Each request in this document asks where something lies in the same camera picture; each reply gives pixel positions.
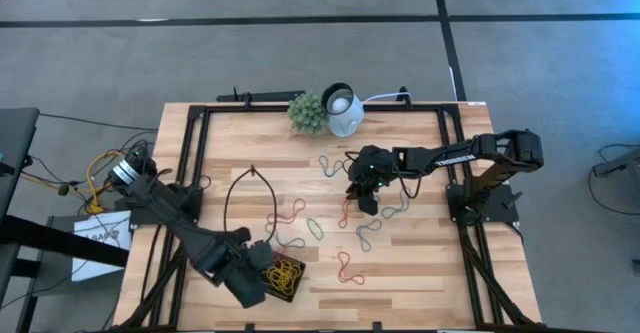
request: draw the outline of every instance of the white lamp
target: white lamp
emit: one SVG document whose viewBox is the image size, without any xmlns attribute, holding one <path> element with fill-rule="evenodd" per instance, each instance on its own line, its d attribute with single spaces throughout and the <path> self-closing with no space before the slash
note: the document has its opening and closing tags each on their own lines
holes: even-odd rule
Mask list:
<svg viewBox="0 0 640 333">
<path fill-rule="evenodd" d="M 362 102 L 346 83 L 334 83 L 322 94 L 322 107 L 329 114 L 329 129 L 338 137 L 348 137 L 364 118 Z"/>
</svg>

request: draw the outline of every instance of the gray carpet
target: gray carpet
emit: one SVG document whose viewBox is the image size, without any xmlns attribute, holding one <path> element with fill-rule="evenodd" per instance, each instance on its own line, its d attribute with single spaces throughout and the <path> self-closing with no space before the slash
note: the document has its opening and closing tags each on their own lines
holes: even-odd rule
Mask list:
<svg viewBox="0 0 640 333">
<path fill-rule="evenodd" d="M 640 0 L 447 0 L 450 14 L 638 12 Z M 435 14 L 435 0 L 0 0 L 0 20 Z M 634 332 L 640 326 L 640 218 L 599 208 L 586 187 L 597 148 L 640 143 L 640 22 L 455 23 L 467 97 L 487 101 L 496 130 L 542 136 L 545 167 L 512 179 L 543 319 L 552 326 Z M 165 102 L 336 81 L 360 96 L 406 85 L 414 99 L 453 99 L 438 23 L 244 27 L 0 29 L 0 105 L 157 126 Z M 41 118 L 31 153 L 81 177 L 133 133 Z M 623 150 L 610 150 L 614 157 Z M 39 167 L 35 173 L 44 174 Z M 626 174 L 594 181 L 603 201 L 640 211 Z M 80 201 L 21 183 L 11 214 L 44 223 Z M 22 256 L 34 252 L 23 250 Z M 26 280 L 13 279 L 10 298 Z M 38 304 L 32 329 L 98 329 L 118 287 Z M 0 311 L 15 325 L 19 304 Z"/>
</svg>

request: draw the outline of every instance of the green rubber band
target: green rubber band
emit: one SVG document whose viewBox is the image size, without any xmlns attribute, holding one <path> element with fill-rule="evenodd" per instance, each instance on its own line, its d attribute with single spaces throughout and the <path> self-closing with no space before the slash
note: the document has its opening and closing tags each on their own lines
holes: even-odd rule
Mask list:
<svg viewBox="0 0 640 333">
<path fill-rule="evenodd" d="M 344 162 L 340 160 L 333 163 L 332 170 L 329 170 L 329 158 L 327 158 L 327 156 L 318 157 L 318 163 L 320 163 L 320 166 L 322 166 L 322 171 L 327 178 L 333 177 L 338 172 L 340 172 L 341 169 L 346 172 L 346 169 L 344 168 Z"/>
<path fill-rule="evenodd" d="M 371 243 L 362 235 L 363 229 L 368 229 L 372 232 L 379 231 L 382 228 L 382 221 L 378 218 L 372 220 L 369 224 L 359 225 L 356 228 L 356 235 L 360 238 L 360 248 L 365 253 L 371 252 Z"/>
<path fill-rule="evenodd" d="M 384 219 L 391 219 L 391 217 L 396 215 L 396 213 L 402 213 L 409 210 L 409 197 L 407 197 L 407 194 L 404 192 L 403 189 L 400 189 L 400 202 L 401 202 L 401 206 L 397 208 L 391 207 L 391 206 L 384 207 L 380 212 L 380 215 Z"/>
<path fill-rule="evenodd" d="M 314 232 L 313 229 L 311 229 L 311 224 L 310 224 L 311 222 L 313 222 L 313 224 L 316 225 L 316 227 L 320 231 L 320 234 L 316 234 L 316 232 Z M 324 231 L 322 230 L 322 227 L 320 227 L 320 224 L 318 224 L 318 222 L 316 222 L 315 219 L 313 218 L 307 219 L 307 227 L 309 228 L 309 232 L 311 232 L 311 234 L 313 234 L 313 236 L 316 237 L 318 241 L 321 241 L 322 238 L 324 238 Z"/>
</svg>

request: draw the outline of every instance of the white paper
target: white paper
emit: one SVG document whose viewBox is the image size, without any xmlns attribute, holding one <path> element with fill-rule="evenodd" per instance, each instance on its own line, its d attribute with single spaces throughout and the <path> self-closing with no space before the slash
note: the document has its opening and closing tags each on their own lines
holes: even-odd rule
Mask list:
<svg viewBox="0 0 640 333">
<path fill-rule="evenodd" d="M 91 216 L 86 221 L 74 223 L 73 233 L 75 235 L 129 250 L 131 248 L 131 233 L 129 232 L 130 215 L 131 212 L 126 211 L 103 213 Z M 73 282 L 79 282 L 121 269 L 123 268 L 73 258 L 71 270 L 73 275 L 71 276 L 71 280 Z"/>
</svg>

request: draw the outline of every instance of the small black box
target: small black box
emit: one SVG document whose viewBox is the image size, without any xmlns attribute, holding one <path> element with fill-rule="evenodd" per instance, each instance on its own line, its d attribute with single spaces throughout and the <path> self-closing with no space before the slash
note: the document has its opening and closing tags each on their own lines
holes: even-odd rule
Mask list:
<svg viewBox="0 0 640 333">
<path fill-rule="evenodd" d="M 273 264 L 262 275 L 267 293 L 291 303 L 306 266 L 299 260 L 273 252 Z"/>
</svg>

